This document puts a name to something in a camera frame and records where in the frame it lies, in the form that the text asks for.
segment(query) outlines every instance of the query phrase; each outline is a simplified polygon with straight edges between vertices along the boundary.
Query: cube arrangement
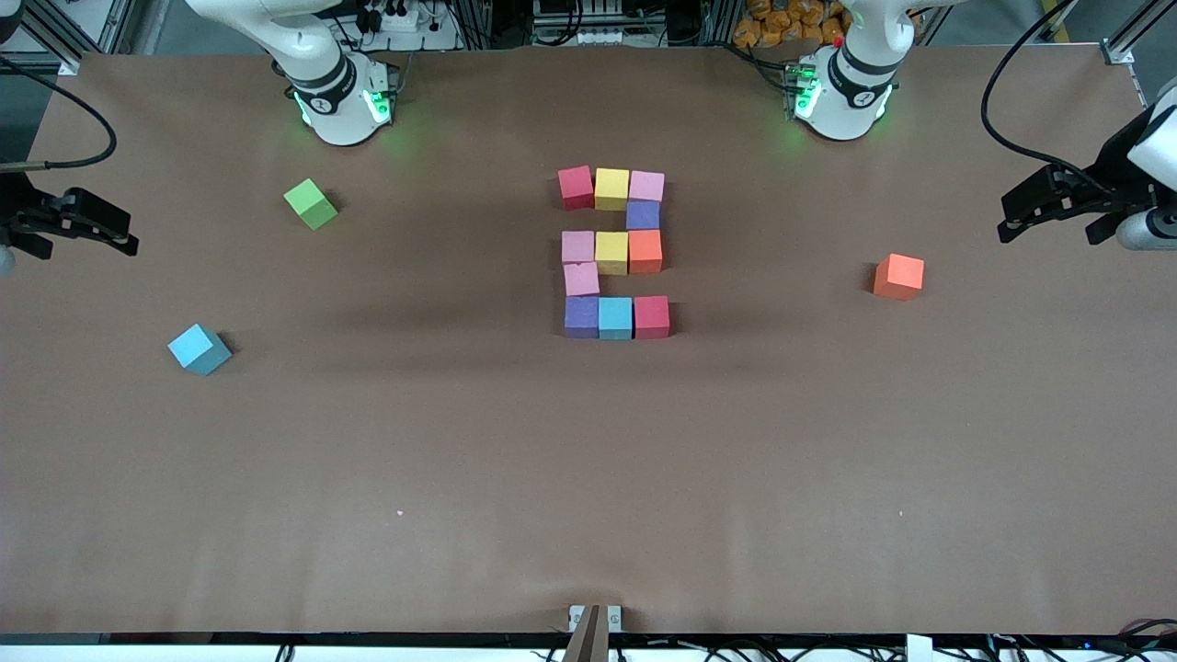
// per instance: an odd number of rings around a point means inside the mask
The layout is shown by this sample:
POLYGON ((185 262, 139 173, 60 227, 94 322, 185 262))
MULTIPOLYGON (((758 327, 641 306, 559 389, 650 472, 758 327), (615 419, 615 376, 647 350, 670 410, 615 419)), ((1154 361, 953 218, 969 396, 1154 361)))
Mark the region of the cube arrangement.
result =
POLYGON ((666 176, 588 166, 561 170, 566 211, 625 212, 624 231, 566 230, 560 234, 564 265, 564 331, 568 338, 652 340, 667 338, 670 299, 601 294, 601 276, 659 273, 663 270, 661 201, 666 176))

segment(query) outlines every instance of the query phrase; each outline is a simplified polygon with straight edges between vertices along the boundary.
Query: blue cube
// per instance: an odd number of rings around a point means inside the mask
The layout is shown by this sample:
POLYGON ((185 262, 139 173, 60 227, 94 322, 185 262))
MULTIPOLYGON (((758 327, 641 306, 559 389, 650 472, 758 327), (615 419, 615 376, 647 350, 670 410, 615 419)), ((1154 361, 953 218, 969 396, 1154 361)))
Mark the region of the blue cube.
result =
POLYGON ((217 370, 232 356, 217 333, 199 324, 193 324, 191 329, 180 333, 179 338, 167 344, 167 349, 172 350, 172 356, 185 370, 204 376, 217 370))
POLYGON ((568 297, 566 299, 564 335, 568 338, 597 337, 597 297, 568 297))
POLYGON ((658 203, 630 200, 625 206, 626 230, 658 230, 658 203))
POLYGON ((601 297, 599 333, 601 340, 633 339, 633 299, 630 297, 601 297))

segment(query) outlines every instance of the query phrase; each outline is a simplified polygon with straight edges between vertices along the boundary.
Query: light blue cube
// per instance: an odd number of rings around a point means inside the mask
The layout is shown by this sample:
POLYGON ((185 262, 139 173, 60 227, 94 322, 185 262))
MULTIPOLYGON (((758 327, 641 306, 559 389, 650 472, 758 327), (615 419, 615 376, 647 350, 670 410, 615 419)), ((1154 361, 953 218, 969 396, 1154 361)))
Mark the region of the light blue cube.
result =
POLYGON ((172 356, 185 370, 204 376, 217 370, 232 356, 217 333, 199 324, 193 324, 191 329, 180 333, 179 338, 167 344, 167 349, 172 350, 172 356))
POLYGON ((633 339, 633 299, 601 297, 598 303, 599 338, 601 340, 633 339))

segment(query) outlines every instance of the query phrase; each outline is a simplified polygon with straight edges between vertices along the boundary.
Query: green cube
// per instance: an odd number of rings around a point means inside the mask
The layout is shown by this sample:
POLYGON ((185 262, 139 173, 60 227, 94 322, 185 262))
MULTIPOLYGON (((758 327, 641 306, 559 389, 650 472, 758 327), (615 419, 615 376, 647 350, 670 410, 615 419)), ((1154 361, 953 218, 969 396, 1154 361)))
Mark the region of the green cube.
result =
POLYGON ((311 230, 318 230, 324 223, 335 218, 335 207, 331 206, 331 200, 310 179, 287 191, 284 197, 311 230))

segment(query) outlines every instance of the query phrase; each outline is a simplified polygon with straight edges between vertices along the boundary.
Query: orange cube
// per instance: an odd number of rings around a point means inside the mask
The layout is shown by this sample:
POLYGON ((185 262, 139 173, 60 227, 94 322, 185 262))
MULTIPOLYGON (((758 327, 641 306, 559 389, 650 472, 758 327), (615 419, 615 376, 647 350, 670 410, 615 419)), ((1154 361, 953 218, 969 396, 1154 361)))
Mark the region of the orange cube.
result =
POLYGON ((924 260, 891 253, 875 270, 875 293, 910 302, 924 289, 924 260))
POLYGON ((630 273, 661 271, 661 230, 630 231, 630 273))

